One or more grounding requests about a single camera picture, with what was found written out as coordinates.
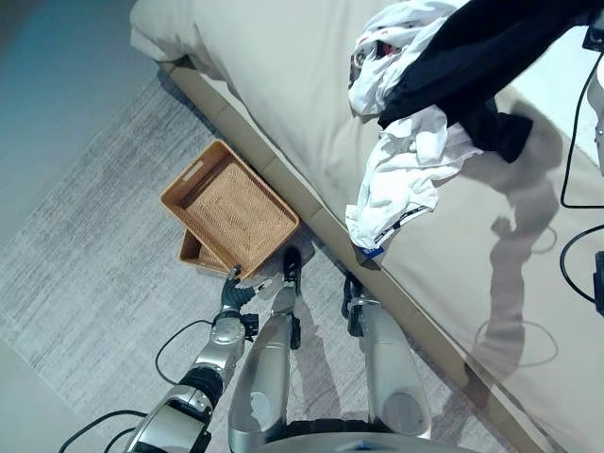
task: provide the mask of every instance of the wire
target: wire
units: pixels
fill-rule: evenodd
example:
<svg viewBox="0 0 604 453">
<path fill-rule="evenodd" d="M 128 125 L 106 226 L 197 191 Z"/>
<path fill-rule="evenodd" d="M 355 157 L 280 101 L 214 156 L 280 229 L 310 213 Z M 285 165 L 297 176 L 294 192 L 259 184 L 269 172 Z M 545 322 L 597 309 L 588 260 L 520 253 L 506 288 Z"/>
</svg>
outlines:
<svg viewBox="0 0 604 453">
<path fill-rule="evenodd" d="M 474 334 L 474 344 L 478 344 L 478 338 L 480 338 L 480 334 L 482 333 L 482 330 L 485 327 L 489 326 L 490 323 L 491 323 L 491 320 L 487 319 L 484 323 L 482 323 L 480 325 L 480 327 L 476 331 L 476 334 Z M 558 354 L 560 354 L 560 349 L 558 348 L 558 343 L 556 342 L 556 339 L 541 324 L 533 323 L 532 321 L 526 321 L 526 320 L 521 321 L 521 324 L 526 325 L 526 326 L 533 326 L 533 327 L 540 329 L 546 335 L 546 337 L 549 338 L 549 341 L 554 346 L 554 353 L 551 355 L 551 357 L 548 357 L 547 359 L 543 359 L 541 361 L 531 361 L 529 363 L 518 363 L 518 368 L 530 368 L 533 366 L 545 365 L 546 363 L 550 363 L 551 361 L 553 361 L 554 359 L 556 359 L 558 357 Z"/>
<path fill-rule="evenodd" d="M 597 58 L 592 71 L 589 73 L 587 80 L 585 80 L 585 84 L 581 90 L 579 95 L 579 100 L 577 101 L 577 108 L 575 109 L 575 121 L 573 123 L 573 135 L 570 139 L 570 145 L 568 146 L 568 157 L 566 158 L 566 171 L 564 172 L 564 183 L 562 184 L 562 193 L 560 194 L 560 204 L 565 208 L 569 208 L 570 210 L 601 210 L 604 208 L 604 205 L 569 205 L 564 201 L 564 196 L 566 195 L 566 186 L 568 185 L 568 178 L 570 177 L 570 162 L 573 158 L 573 151 L 575 150 L 575 140 L 577 139 L 577 128 L 579 125 L 579 113 L 581 109 L 581 104 L 583 103 L 583 97 L 585 96 L 585 92 L 587 92 L 587 87 L 589 87 L 589 82 L 592 80 L 592 77 L 597 71 L 597 65 L 604 57 L 604 53 L 601 53 Z"/>
<path fill-rule="evenodd" d="M 111 448 L 113 447 L 113 445 L 117 441 L 119 441 L 123 436 L 126 436 L 129 432 L 132 432 L 135 429 L 136 429 L 136 427 L 134 427 L 134 428 L 128 428 L 128 429 L 124 429 L 122 432 L 118 433 L 113 439 L 111 439 L 109 441 L 109 443 L 107 444 L 107 446 L 103 450 L 103 453 L 109 453 L 109 451 L 111 450 Z"/>
<path fill-rule="evenodd" d="M 584 291 L 582 291 L 576 284 L 575 282 L 568 276 L 568 273 L 566 272 L 566 265 L 564 263 L 564 261 L 566 260 L 566 252 L 568 252 L 568 250 L 570 249 L 570 247 L 579 239 L 584 238 L 585 236 L 587 236 L 588 234 L 592 234 L 596 231 L 599 231 L 600 229 L 604 229 L 604 224 L 600 225 L 600 226 L 594 226 L 593 228 L 589 228 L 586 229 L 585 231 L 581 231 L 581 233 L 579 233 L 577 236 L 575 236 L 573 239 L 571 239 L 562 249 L 562 252 L 560 254 L 560 270 L 562 271 L 562 276 L 564 277 L 564 279 L 566 280 L 566 283 L 568 283 L 570 285 L 570 287 L 575 290 L 575 292 L 577 294 L 579 294 L 581 297 L 583 297 L 584 299 L 589 300 L 592 303 L 596 302 L 596 299 L 594 297 L 591 297 L 590 295 L 588 295 L 587 293 L 585 293 Z"/>
<path fill-rule="evenodd" d="M 166 346 L 168 344 L 170 344 L 172 342 L 172 340 L 174 338 L 176 338 L 178 335 L 180 335 L 182 332 L 184 332 L 186 329 L 188 329 L 189 327 L 193 327 L 195 324 L 200 324 L 200 323 L 205 323 L 205 324 L 209 324 L 211 326 L 211 322 L 207 321 L 205 319 L 198 319 L 197 321 L 193 321 L 192 323 L 189 323 L 187 326 L 181 328 L 179 331 L 177 331 L 174 335 L 172 335 L 168 341 L 166 341 L 166 343 L 163 344 L 163 346 L 159 349 L 158 354 L 155 356 L 155 369 L 157 370 L 159 376 L 165 380 L 166 382 L 168 382 L 169 384 L 172 385 L 177 385 L 177 383 L 173 380 L 171 380 L 169 377 L 167 377 L 166 375 L 163 374 L 163 372 L 159 369 L 159 356 L 161 355 L 161 353 L 163 352 L 163 350 L 166 348 Z"/>
<path fill-rule="evenodd" d="M 108 418 L 111 417 L 116 417 L 118 415 L 135 415 L 137 417 L 141 417 L 144 418 L 147 416 L 146 413 L 144 412 L 139 412 L 139 411 L 131 411 L 131 410 L 124 410 L 124 411 L 114 411 L 114 412 L 109 412 L 106 413 L 105 415 L 102 415 L 100 417 L 98 417 L 96 420 L 94 420 L 93 422 L 90 422 L 88 425 L 86 425 L 84 428 L 82 428 L 80 431 L 78 431 L 76 434 L 74 434 L 72 437 L 70 437 L 69 439 L 67 439 L 63 445 L 60 446 L 59 449 L 59 453 L 65 453 L 65 450 L 67 449 L 67 447 L 69 445 L 71 445 L 77 438 L 79 438 L 82 434 L 85 434 L 86 432 L 88 432 L 90 429 L 94 428 L 95 426 L 97 426 L 99 423 L 104 422 L 105 420 L 107 420 Z"/>
</svg>

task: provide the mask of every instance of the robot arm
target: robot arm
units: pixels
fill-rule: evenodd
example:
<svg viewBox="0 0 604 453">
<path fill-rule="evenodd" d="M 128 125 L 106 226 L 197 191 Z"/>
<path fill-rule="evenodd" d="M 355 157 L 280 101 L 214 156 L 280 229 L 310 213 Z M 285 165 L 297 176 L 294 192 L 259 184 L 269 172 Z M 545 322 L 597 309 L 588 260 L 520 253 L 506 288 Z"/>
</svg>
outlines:
<svg viewBox="0 0 604 453">
<path fill-rule="evenodd" d="M 258 333 L 258 315 L 241 315 L 258 288 L 237 288 L 241 266 L 231 269 L 222 292 L 221 309 L 210 339 L 183 379 L 141 422 L 126 453 L 201 453 L 210 442 L 211 416 L 227 387 L 244 340 Z"/>
</svg>

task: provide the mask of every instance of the bed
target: bed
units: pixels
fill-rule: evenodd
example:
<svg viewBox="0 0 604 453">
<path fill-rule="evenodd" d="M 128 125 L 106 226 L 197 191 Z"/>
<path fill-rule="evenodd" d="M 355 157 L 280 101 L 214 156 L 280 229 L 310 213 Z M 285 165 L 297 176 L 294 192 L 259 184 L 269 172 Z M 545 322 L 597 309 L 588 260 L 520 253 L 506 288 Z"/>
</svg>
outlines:
<svg viewBox="0 0 604 453">
<path fill-rule="evenodd" d="M 390 3 L 140 0 L 131 40 L 519 451 L 601 451 L 604 320 L 558 267 L 563 245 L 601 214 L 560 207 L 568 144 L 543 112 L 507 88 L 499 106 L 534 120 L 517 162 L 468 160 L 439 188 L 437 209 L 374 260 L 361 263 L 348 239 L 344 209 L 380 131 L 348 106 L 349 52 Z M 582 153 L 568 197 L 604 201 L 604 179 Z M 595 234 L 569 252 L 588 292 L 603 248 Z"/>
</svg>

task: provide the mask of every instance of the blue tag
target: blue tag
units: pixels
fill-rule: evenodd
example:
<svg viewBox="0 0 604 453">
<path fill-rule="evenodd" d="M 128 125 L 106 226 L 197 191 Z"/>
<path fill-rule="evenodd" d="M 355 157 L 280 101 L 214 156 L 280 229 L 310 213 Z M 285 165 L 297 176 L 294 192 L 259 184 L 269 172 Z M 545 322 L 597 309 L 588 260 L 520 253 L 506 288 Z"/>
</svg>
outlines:
<svg viewBox="0 0 604 453">
<path fill-rule="evenodd" d="M 357 248 L 360 250 L 360 252 L 366 257 L 366 258 L 373 258 L 376 257 L 377 255 L 379 255 L 380 253 L 384 253 L 384 249 L 382 247 L 378 247 L 378 248 L 364 248 L 364 247 L 358 247 Z"/>
</svg>

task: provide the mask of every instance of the clothing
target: clothing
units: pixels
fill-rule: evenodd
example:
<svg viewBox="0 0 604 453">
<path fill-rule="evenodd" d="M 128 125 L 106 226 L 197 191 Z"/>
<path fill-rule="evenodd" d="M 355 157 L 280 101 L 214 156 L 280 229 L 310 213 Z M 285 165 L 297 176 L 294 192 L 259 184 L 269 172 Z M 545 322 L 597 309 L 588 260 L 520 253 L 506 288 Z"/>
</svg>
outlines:
<svg viewBox="0 0 604 453">
<path fill-rule="evenodd" d="M 508 85 L 602 0 L 472 0 L 386 97 L 382 127 L 437 105 L 452 125 Z"/>
<path fill-rule="evenodd" d="M 377 114 L 386 108 L 385 98 L 459 3 L 460 0 L 395 3 L 367 22 L 350 58 L 348 98 L 354 111 Z M 465 111 L 459 120 L 476 147 L 495 151 L 506 162 L 518 158 L 532 126 L 527 118 L 498 113 L 493 100 Z"/>
<path fill-rule="evenodd" d="M 367 160 L 357 205 L 346 207 L 352 242 L 376 249 L 392 235 L 393 224 L 434 210 L 432 181 L 454 176 L 467 158 L 481 153 L 462 126 L 447 129 L 445 114 L 435 106 L 391 123 Z"/>
<path fill-rule="evenodd" d="M 384 110 L 384 97 L 456 9 L 452 0 L 409 0 L 371 18 L 350 57 L 348 97 L 359 114 Z"/>
<path fill-rule="evenodd" d="M 525 147 L 532 120 L 497 112 L 495 100 L 489 99 L 465 112 L 460 118 L 460 125 L 474 146 L 483 151 L 495 151 L 507 163 L 512 163 Z"/>
</svg>

